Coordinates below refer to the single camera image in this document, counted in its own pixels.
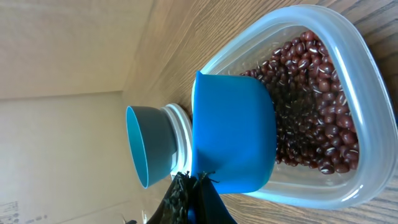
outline white transparent tub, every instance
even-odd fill
[[[392,177],[398,131],[381,74],[352,23],[320,6],[278,9],[238,35],[201,72],[237,75],[255,68],[257,62],[271,56],[273,49],[308,29],[326,45],[346,93],[361,149],[358,170],[323,175],[300,165],[275,165],[270,181],[247,195],[311,208],[357,205],[375,197]]]

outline wooden table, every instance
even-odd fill
[[[195,71],[264,14],[294,4],[329,7],[358,28],[398,111],[398,4],[393,0],[155,0],[124,99],[129,104],[158,108],[174,102],[191,111]],[[165,180],[152,191],[162,191],[168,184]],[[224,195],[223,200],[238,223],[398,223],[398,175],[370,202],[337,211],[298,208],[244,195]]]

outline blue plastic scoop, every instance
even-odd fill
[[[253,192],[271,176],[276,124],[271,98],[256,79],[197,72],[192,174],[213,172],[219,194]]]

